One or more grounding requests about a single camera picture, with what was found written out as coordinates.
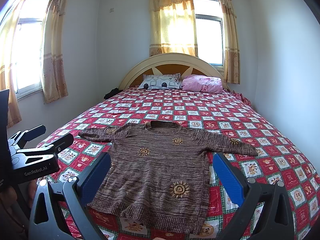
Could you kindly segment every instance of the bedspread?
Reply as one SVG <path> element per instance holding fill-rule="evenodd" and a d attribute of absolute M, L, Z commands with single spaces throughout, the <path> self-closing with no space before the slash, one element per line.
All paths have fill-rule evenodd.
<path fill-rule="evenodd" d="M 246 177 L 260 183 L 274 184 L 282 180 L 288 190 L 296 239 L 302 239 L 319 216 L 320 177 L 312 164 L 265 118 L 252 108 L 223 91 L 221 94 L 182 90 L 138 90 L 129 88 L 109 100 L 85 111 L 59 128 L 38 147 L 71 133 L 74 143 L 59 154 L 60 170 L 47 177 L 50 182 L 63 182 L 77 176 L 111 143 L 89 142 L 78 136 L 87 127 L 145 123 L 151 120 L 177 122 L 182 126 L 206 129 L 250 143 L 258 157 L 225 154 L 233 166 Z M 199 235 L 162 232 L 148 228 L 143 221 L 103 214 L 88 208 L 94 221 L 109 240 L 143 240 L 161 237 L 166 240 L 216 238 L 238 208 L 228 197 L 212 167 L 213 153 L 207 153 L 211 174 L 207 219 Z M 79 232 L 64 205 L 63 214 L 73 236 Z M 242 239 L 247 239 L 261 214 L 263 203 L 257 206 Z"/>

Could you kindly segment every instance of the screw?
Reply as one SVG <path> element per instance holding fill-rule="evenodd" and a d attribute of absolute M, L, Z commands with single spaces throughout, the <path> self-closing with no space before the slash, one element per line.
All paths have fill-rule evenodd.
<path fill-rule="evenodd" d="M 73 182 L 73 181 L 75 181 L 75 180 L 77 180 L 77 177 L 75 177 L 75 176 L 70 177 L 70 178 L 68 179 L 69 182 Z"/>
<path fill-rule="evenodd" d="M 283 186 L 284 186 L 284 183 L 283 183 L 281 180 L 279 180 L 279 181 L 277 182 L 277 184 L 278 184 L 278 186 L 280 186 L 280 187 L 283 187 Z"/>
<path fill-rule="evenodd" d="M 39 183 L 39 185 L 42 186 L 42 187 L 45 186 L 46 184 L 47 184 L 47 180 L 46 179 L 41 180 L 40 183 Z"/>
<path fill-rule="evenodd" d="M 249 182 L 249 183 L 255 183 L 256 180 L 255 180 L 255 178 L 249 177 L 249 178 L 247 178 L 247 182 Z"/>

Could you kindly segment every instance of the bed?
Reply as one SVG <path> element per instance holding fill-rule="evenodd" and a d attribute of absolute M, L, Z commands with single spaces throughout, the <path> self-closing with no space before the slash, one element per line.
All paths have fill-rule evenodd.
<path fill-rule="evenodd" d="M 282 180 L 288 190 L 295 236 L 302 239 L 319 216 L 320 177 L 312 164 L 293 143 L 251 107 L 224 90 L 221 94 L 183 90 L 137 89 L 143 74 L 203 74 L 221 77 L 211 65 L 199 58 L 168 53 L 150 57 L 137 64 L 126 75 L 119 88 L 123 92 L 88 109 L 43 140 L 38 147 L 71 133 L 74 143 L 59 154 L 59 172 L 47 177 L 50 182 L 63 182 L 77 176 L 111 143 L 97 143 L 78 136 L 89 127 L 120 126 L 127 122 L 145 123 L 152 120 L 177 122 L 194 129 L 206 129 L 252 144 L 258 157 L 225 154 L 233 166 L 246 177 L 260 183 L 274 184 Z M 210 169 L 209 208 L 199 235 L 163 232 L 148 228 L 140 221 L 103 214 L 88 208 L 94 221 L 109 240 L 142 240 L 155 237 L 166 240 L 215 239 L 230 221 L 237 205 L 233 204 L 212 168 L 212 153 L 207 153 Z M 74 237 L 79 232 L 64 205 L 63 214 Z M 257 206 L 243 238 L 247 239 L 260 216 L 263 203 Z"/>

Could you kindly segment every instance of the wooden headboard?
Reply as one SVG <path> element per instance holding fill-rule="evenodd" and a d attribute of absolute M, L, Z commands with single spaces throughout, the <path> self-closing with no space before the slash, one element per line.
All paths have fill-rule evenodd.
<path fill-rule="evenodd" d="M 222 75 L 205 61 L 181 53 L 165 53 L 154 55 L 135 65 L 121 82 L 119 89 L 138 86 L 142 83 L 143 74 L 165 75 L 181 74 L 181 80 L 190 74 L 205 75 L 209 77 L 219 77 Z M 229 89 L 228 85 L 222 82 L 223 88 Z"/>

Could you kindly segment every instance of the brown knit sweater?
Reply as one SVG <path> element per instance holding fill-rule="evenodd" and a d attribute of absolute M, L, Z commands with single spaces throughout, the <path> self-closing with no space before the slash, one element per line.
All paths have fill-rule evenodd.
<path fill-rule="evenodd" d="M 79 136 L 113 145 L 110 171 L 89 206 L 156 229 L 195 235 L 209 202 L 205 152 L 257 156 L 249 144 L 173 122 L 87 128 Z"/>

